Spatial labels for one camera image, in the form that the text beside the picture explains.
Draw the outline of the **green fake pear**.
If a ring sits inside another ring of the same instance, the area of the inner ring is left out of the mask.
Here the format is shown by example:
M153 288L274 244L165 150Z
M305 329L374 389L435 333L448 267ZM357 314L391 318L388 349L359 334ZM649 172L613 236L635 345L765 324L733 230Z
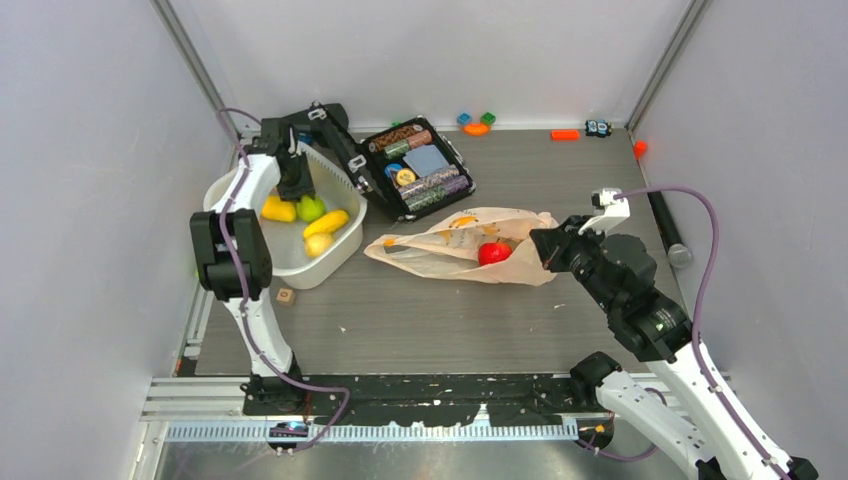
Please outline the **green fake pear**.
M317 195L304 195L295 204L298 218L311 223L326 214L327 208L323 199Z

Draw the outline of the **translucent plastic bag banana print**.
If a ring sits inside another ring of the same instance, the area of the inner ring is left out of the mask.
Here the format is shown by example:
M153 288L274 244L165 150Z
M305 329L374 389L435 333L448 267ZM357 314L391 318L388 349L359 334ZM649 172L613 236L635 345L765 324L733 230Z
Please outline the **translucent plastic bag banana print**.
M456 212L422 233L383 235L364 254L421 278L541 286L556 275L543 268L529 232L556 225L548 212L477 207ZM512 253L482 265L480 248L496 241L507 243Z

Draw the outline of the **red fake apple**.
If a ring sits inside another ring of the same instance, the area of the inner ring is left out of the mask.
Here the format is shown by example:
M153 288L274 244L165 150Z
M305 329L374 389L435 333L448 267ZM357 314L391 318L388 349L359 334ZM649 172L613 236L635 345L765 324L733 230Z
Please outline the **red fake apple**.
M477 252L477 260L480 266L487 266L507 260L514 249L508 242L494 241L480 245Z

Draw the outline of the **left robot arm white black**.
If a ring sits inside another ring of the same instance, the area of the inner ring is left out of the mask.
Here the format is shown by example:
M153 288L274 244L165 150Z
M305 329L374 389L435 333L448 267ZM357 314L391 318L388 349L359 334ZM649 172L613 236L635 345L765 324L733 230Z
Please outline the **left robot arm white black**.
M198 278L231 313L245 342L251 372L241 389L248 405L293 414L309 394L274 312L273 264L259 216L275 187L297 197L312 192L313 183L297 130L286 120L262 120L252 145L236 148L239 160L221 198L189 221Z

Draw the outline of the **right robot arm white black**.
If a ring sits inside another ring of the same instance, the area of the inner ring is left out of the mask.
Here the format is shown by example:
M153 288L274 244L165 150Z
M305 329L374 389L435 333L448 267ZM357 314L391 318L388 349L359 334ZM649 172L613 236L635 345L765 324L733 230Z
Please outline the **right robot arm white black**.
M575 365L571 397L636 427L690 479L816 479L808 459L791 456L753 421L721 377L686 311L655 286L656 262L632 235L580 232L572 216L530 238L544 269L571 273L599 305L614 338L647 366L683 407L678 414L603 352Z

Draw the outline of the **yellow fake mango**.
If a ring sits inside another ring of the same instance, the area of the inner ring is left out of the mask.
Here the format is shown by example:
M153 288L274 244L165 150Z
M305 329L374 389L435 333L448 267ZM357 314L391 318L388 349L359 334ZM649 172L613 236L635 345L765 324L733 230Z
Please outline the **yellow fake mango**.
M281 200L278 196L268 196L261 209L261 217L275 222L292 223L298 219L296 204Z

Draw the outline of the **white plastic basin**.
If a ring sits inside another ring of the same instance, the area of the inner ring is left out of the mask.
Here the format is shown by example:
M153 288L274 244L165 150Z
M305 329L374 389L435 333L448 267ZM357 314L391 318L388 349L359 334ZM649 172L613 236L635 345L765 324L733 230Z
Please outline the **white plastic basin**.
M301 148L308 159L317 196L329 211L343 210L349 215L349 221L333 234L333 244L315 258L306 254L302 237L304 222L259 220L271 255L273 275L292 289L306 290L324 282L360 248L367 202L331 158L309 145L302 144Z

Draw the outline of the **orange block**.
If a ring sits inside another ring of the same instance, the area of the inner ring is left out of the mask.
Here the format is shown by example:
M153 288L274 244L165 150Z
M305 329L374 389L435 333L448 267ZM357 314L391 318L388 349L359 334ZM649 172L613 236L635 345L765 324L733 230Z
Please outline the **orange block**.
M577 129L557 129L550 132L550 139L556 142L577 141L581 137Z

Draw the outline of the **black poker chip case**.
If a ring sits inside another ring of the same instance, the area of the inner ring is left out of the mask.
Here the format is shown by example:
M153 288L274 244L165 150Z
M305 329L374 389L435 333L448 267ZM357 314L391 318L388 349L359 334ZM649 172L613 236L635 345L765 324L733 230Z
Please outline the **black poker chip case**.
M476 191L461 154L424 116L360 140L340 103L315 101L276 118L293 123L298 140L307 135L331 151L359 194L390 218L414 222Z

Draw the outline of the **small wooden cube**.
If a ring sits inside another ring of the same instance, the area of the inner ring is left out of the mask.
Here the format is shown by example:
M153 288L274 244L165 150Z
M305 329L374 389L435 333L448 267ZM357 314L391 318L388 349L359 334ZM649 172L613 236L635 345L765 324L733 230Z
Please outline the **small wooden cube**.
M281 305L292 306L295 303L296 293L288 288L280 288L275 299Z

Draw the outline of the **small toy car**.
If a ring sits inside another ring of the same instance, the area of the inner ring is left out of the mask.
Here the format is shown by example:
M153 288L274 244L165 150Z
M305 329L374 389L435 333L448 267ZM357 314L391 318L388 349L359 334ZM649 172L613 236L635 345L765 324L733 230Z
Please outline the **small toy car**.
M603 119L589 119L584 129L587 137L607 138L613 132L613 125Z

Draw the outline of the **orange corner piece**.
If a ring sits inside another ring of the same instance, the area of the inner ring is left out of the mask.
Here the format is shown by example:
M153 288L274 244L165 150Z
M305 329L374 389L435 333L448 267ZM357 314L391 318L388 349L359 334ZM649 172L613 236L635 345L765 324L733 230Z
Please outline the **orange corner piece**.
M647 152L648 144L645 141L637 141L633 145L633 154L636 160L640 160Z

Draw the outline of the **green toy cube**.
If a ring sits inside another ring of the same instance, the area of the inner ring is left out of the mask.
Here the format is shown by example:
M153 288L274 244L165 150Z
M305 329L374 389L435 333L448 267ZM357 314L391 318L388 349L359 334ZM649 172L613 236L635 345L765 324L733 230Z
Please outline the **green toy cube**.
M485 112L485 113L484 113L484 114L480 117L480 122L481 122L483 125L486 125L486 126L491 126L491 125L493 125L493 124L495 123L495 121L496 121L496 116L495 116L493 113L491 113L491 112Z

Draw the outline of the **blue toy cube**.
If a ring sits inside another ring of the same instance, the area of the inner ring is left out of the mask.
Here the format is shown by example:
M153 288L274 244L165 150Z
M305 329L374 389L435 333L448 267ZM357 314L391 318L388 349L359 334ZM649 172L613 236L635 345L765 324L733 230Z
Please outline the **blue toy cube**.
M458 125L465 126L472 122L472 116L467 112L460 113L456 117L456 122Z

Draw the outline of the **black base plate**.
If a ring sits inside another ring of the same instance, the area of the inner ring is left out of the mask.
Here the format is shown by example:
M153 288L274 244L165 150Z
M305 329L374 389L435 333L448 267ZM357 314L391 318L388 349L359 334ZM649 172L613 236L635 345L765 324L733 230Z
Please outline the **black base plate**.
M301 382L251 376L240 385L244 414L369 427L466 426L478 415L497 427L612 419L567 374L314 375Z

